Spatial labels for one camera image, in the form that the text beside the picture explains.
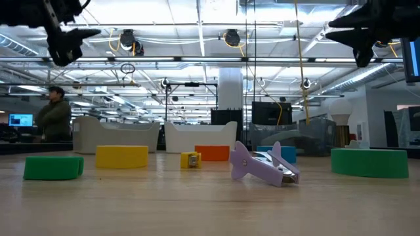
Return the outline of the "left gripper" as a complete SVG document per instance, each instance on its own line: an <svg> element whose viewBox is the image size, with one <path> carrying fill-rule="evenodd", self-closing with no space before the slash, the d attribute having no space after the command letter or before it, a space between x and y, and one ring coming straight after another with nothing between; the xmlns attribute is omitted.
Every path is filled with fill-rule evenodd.
<svg viewBox="0 0 420 236"><path fill-rule="evenodd" d="M81 57L83 40L98 35L100 29L78 29L62 31L60 24L74 22L82 12L79 0L42 0L45 10L44 28L47 32L49 54L57 66L67 66Z"/></svg>

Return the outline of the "green tape roll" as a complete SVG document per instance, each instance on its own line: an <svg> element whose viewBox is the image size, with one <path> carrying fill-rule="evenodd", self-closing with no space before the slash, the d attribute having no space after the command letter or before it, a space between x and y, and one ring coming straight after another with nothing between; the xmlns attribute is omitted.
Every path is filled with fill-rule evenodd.
<svg viewBox="0 0 420 236"><path fill-rule="evenodd" d="M332 149L331 171L348 176L406 179L408 155L406 151L391 149Z"/></svg>

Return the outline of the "yellow tape roll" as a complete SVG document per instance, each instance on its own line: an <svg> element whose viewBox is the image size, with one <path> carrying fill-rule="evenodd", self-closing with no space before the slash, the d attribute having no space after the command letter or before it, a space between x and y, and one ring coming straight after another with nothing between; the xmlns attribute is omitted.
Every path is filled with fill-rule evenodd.
<svg viewBox="0 0 420 236"><path fill-rule="evenodd" d="M148 165L148 146L97 146L97 168L141 168Z"/></svg>

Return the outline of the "small green stapler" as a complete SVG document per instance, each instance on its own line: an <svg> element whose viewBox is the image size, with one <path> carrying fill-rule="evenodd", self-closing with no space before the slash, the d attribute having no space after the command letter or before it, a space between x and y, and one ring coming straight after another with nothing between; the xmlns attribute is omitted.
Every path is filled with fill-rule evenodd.
<svg viewBox="0 0 420 236"><path fill-rule="evenodd" d="M83 174L83 157L26 157L25 180L73 180Z"/></svg>

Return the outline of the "purple staple remover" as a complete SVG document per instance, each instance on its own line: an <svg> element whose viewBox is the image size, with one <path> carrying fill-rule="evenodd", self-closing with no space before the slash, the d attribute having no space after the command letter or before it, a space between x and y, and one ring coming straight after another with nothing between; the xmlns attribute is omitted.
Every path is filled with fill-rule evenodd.
<svg viewBox="0 0 420 236"><path fill-rule="evenodd" d="M275 142L271 150L255 151L255 153L264 158L252 156L240 141L235 142L229 158L233 180L239 180L251 174L276 187L281 187L282 184L299 184L301 172L282 157L280 142Z"/></svg>

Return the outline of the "small yellow stapler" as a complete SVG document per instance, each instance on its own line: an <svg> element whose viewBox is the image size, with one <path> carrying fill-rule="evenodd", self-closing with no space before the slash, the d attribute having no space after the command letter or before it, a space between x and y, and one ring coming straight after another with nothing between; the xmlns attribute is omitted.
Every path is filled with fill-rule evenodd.
<svg viewBox="0 0 420 236"><path fill-rule="evenodd" d="M201 168L201 153L186 152L180 155L181 168Z"/></svg>

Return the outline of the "orange tape roll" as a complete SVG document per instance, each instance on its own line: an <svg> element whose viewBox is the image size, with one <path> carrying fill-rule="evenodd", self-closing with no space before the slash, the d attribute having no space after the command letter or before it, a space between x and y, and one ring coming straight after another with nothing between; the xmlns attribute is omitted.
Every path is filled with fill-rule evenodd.
<svg viewBox="0 0 420 236"><path fill-rule="evenodd" d="M202 161L227 161L230 146L195 146L195 152L201 154Z"/></svg>

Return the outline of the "blue tape roll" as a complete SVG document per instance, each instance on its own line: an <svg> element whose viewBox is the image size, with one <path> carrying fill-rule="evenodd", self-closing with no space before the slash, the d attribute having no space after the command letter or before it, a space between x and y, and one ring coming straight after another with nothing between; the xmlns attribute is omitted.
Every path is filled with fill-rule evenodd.
<svg viewBox="0 0 420 236"><path fill-rule="evenodd" d="M267 152L273 146L257 146L257 151ZM294 146L282 146L282 158L288 163L295 164L297 162L297 152Z"/></svg>

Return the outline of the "person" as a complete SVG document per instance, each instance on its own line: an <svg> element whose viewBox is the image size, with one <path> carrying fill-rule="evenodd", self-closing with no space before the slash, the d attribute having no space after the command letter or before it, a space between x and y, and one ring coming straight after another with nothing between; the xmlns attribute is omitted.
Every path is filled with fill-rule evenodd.
<svg viewBox="0 0 420 236"><path fill-rule="evenodd" d="M46 143L69 142L72 109L65 98L65 91L58 86L49 87L49 102L37 114L35 124Z"/></svg>

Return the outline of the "dark translucent plastic bin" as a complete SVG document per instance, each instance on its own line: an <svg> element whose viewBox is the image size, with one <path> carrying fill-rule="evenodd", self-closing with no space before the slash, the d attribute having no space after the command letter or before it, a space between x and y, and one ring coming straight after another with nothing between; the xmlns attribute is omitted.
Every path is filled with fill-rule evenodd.
<svg viewBox="0 0 420 236"><path fill-rule="evenodd" d="M292 125L254 125L250 124L250 141L253 151L259 146L273 146L276 142L282 146L293 146L298 155L328 156L335 147L336 123L329 119L311 119Z"/></svg>

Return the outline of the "light grey plastic bin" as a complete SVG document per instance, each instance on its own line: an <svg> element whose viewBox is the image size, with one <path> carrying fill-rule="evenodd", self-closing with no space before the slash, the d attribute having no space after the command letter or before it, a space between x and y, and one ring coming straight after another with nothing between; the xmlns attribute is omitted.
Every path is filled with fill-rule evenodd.
<svg viewBox="0 0 420 236"><path fill-rule="evenodd" d="M159 123L101 123L81 116L72 121L73 151L95 154L97 146L147 146L154 153L158 146Z"/></svg>

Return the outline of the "black flat screen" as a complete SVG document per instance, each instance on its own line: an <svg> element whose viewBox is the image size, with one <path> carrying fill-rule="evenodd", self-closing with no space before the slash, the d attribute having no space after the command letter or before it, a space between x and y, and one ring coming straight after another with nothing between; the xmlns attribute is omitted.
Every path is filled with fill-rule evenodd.
<svg viewBox="0 0 420 236"><path fill-rule="evenodd" d="M292 106L290 103L252 102L252 123L255 125L291 125Z"/></svg>

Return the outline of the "black cabinet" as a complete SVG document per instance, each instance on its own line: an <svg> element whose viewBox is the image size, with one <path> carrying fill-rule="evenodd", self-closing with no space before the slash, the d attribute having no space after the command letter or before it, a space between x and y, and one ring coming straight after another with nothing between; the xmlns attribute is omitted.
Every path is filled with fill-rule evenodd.
<svg viewBox="0 0 420 236"><path fill-rule="evenodd" d="M236 140L242 141L243 131L243 110L242 109L211 109L211 124L226 125L227 123L237 122Z"/></svg>

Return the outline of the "white plastic bin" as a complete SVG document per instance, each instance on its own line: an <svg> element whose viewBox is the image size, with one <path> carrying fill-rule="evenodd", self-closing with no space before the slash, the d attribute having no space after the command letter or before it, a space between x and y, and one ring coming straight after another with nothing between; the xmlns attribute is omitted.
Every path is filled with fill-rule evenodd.
<svg viewBox="0 0 420 236"><path fill-rule="evenodd" d="M174 125L165 122L167 153L194 151L195 146L229 146L234 149L238 123L226 125Z"/></svg>

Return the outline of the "black rig frame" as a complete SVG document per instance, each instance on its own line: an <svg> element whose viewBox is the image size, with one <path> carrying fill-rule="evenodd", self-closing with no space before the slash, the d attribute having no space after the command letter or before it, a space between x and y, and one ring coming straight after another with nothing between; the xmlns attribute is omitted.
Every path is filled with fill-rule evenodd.
<svg viewBox="0 0 420 236"><path fill-rule="evenodd" d="M164 121L168 121L168 97L170 96L169 94L169 87L172 87L171 92L176 91L180 86L184 86L184 87L200 87L203 86L205 87L214 97L215 97L215 107L216 109L219 108L219 86L216 83L199 83L199 82L185 82L185 83L170 83L167 82L166 87L165 87L165 118ZM210 86L214 86L215 87L215 92L213 92L209 87Z"/></svg>

